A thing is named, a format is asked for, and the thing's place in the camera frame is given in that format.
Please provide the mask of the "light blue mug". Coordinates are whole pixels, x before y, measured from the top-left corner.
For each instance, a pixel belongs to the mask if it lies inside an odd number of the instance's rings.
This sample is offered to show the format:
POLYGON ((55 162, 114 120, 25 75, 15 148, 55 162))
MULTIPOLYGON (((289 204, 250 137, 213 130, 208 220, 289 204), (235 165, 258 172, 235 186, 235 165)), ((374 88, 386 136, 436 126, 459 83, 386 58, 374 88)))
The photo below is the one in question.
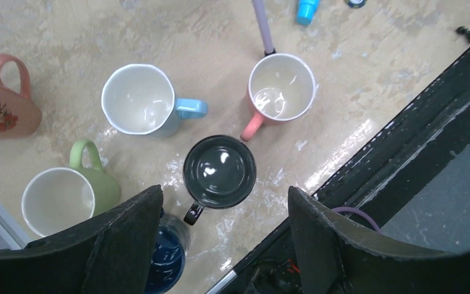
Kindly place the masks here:
POLYGON ((152 64, 128 64, 103 86, 101 108, 108 122, 127 135, 169 137, 183 120, 204 118, 203 100, 180 98, 168 76, 152 64))

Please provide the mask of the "light green mug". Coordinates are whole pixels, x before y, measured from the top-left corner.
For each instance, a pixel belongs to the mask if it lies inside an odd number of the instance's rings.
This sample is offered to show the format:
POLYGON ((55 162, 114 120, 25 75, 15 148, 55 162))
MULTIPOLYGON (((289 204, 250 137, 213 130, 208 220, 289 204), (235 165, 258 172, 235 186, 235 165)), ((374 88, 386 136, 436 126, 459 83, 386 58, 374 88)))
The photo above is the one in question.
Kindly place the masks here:
POLYGON ((120 186, 105 173, 96 145, 84 138, 73 144, 68 167, 44 170, 30 180, 21 212, 27 226, 46 237, 114 208, 120 196, 120 186))

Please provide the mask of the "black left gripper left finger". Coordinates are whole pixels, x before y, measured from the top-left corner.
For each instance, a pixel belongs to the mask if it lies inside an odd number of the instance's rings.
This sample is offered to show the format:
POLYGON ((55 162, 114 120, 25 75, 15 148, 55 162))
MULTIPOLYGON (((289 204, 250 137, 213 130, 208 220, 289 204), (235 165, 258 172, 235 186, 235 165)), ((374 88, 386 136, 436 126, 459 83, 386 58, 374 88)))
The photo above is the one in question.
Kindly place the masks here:
POLYGON ((23 249, 0 250, 0 293, 143 293, 162 205, 153 185, 23 249))

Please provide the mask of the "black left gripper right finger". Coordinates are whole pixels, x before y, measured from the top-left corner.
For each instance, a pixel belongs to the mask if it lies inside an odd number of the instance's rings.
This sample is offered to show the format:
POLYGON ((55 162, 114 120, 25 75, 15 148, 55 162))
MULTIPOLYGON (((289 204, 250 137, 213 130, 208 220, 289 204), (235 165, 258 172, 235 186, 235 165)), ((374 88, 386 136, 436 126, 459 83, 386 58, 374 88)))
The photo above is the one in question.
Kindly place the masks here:
POLYGON ((389 238, 293 186, 288 215, 304 293, 470 293, 470 251, 389 238))

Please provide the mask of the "dark grey mug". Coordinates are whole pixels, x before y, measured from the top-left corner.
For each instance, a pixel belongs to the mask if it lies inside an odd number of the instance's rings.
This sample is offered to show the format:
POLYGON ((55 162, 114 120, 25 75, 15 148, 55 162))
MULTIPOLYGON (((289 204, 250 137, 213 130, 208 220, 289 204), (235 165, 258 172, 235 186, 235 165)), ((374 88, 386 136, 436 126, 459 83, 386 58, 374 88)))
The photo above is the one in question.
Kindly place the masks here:
POLYGON ((256 183, 256 162, 248 147, 228 135, 212 135, 188 152, 182 176, 193 205, 184 222, 195 225, 205 208, 228 209, 244 201, 256 183))

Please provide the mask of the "plain pink mug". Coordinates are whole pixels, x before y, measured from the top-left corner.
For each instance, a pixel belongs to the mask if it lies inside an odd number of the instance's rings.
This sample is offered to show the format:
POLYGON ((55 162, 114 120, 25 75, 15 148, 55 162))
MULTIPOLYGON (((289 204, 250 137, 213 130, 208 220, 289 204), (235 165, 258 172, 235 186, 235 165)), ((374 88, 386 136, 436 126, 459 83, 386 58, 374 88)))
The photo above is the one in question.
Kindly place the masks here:
POLYGON ((245 98, 253 116, 240 138, 250 141, 263 124, 283 124, 306 114, 316 97, 311 68, 297 56, 275 53, 252 69, 245 98))

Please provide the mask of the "textured salmon mug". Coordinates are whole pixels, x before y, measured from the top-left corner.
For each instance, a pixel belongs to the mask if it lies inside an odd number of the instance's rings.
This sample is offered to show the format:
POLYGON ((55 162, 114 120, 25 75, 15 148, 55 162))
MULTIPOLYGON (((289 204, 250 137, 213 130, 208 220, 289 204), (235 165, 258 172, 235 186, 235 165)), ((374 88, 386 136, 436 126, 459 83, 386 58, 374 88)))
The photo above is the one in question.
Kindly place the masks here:
POLYGON ((31 136, 39 127, 42 112, 31 99, 31 80, 24 62, 5 53, 0 54, 0 140, 31 136), (2 67, 14 62, 20 76, 20 91, 6 87, 1 80, 2 67))

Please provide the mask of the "navy blue mug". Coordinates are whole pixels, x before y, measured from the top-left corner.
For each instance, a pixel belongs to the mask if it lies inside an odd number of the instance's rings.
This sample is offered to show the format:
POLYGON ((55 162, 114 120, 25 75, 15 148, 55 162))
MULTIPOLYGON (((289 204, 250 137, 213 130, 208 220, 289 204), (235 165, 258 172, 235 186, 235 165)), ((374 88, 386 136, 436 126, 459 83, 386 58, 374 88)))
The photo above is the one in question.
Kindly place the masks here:
POLYGON ((177 284, 185 268, 189 246, 190 232, 186 223, 162 211, 145 293, 166 293, 177 284))

